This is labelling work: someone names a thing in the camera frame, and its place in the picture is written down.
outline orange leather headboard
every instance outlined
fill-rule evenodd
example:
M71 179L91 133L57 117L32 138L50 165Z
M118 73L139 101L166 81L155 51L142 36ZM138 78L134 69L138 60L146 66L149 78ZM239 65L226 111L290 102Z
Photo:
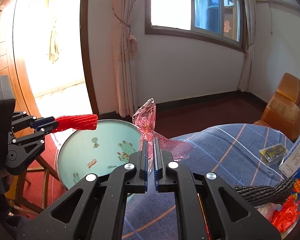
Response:
M276 130L281 131L291 141L295 141L300 134L299 107L278 93L274 93L261 120Z
M276 92L298 106L300 103L300 79L284 73Z

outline red plastic bag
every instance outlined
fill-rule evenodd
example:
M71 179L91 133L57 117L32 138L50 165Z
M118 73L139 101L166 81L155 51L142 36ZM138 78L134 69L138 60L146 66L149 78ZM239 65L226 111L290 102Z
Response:
M279 230L280 233L288 230L289 227L297 221L300 215L300 211L298 211L300 201L296 204L294 201L294 196L288 197L287 201L283 204L281 211L275 210L273 212L271 223Z
M156 116L156 106L154 99L150 98L143 106L141 106L132 117L132 122L141 133L139 149L142 148L142 141L148 141L148 162L149 170L153 167L153 138L159 139L160 148L172 153L175 161L180 161L189 157L193 147L188 142L175 141L167 139L154 131Z

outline curtain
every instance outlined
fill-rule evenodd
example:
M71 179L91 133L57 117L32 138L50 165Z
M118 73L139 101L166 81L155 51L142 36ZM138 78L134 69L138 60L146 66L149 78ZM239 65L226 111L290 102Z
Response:
M68 5L70 0L46 0L46 6L50 13L51 32L49 43L49 60L55 63L59 58L58 46L58 27L57 20L61 17L63 9Z
M253 70L253 57L254 57L254 38L256 34L256 0L244 0L247 30L248 30L248 44L244 56L243 68L241 78L239 81L239 90L249 92L250 82Z
M117 113L133 116L138 109L135 52L136 38L131 32L131 15L138 0L112 0L114 12L113 57L117 93Z
M194 26L201 29L206 28L207 16L204 14L206 11L203 8L205 8L204 0L194 0Z

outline silver screw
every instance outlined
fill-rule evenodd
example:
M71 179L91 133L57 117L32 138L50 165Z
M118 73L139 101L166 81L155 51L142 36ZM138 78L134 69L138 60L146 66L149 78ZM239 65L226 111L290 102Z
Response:
M177 162L169 162L168 167L175 169L175 168L179 167L179 164Z
M133 164L133 163L127 163L127 164L124 166L124 168L125 168L126 170L132 170L132 169L134 169L134 164Z
M93 173L90 173L86 176L86 181L94 181L97 178L97 176Z
M208 172L206 174L206 177L207 177L207 179L216 179L217 175L215 173L213 173L213 172Z

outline cartoon bear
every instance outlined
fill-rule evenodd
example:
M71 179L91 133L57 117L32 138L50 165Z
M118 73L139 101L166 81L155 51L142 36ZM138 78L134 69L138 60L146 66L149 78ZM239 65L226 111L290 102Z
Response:
M74 173L74 174L73 174L73 177L74 177L74 179L73 179L74 184L77 184L77 182L80 180L80 179L79 179L79 173L77 173L77 172Z
M94 148L97 148L99 146L99 144L97 143L97 141L98 141L97 137L93 137L91 141L94 143L94 145L93 145Z
M119 155L118 158L120 159L120 161L129 162L130 154L136 152L136 150L133 148L132 143L122 141L122 143L119 143L118 145L122 149L122 154L117 152L117 154Z
M119 155L118 158L119 158L120 161L123 161L123 162L126 162L126 163L129 162L130 156L127 155L126 153L122 153L122 155L121 155L121 153L117 152L117 155Z

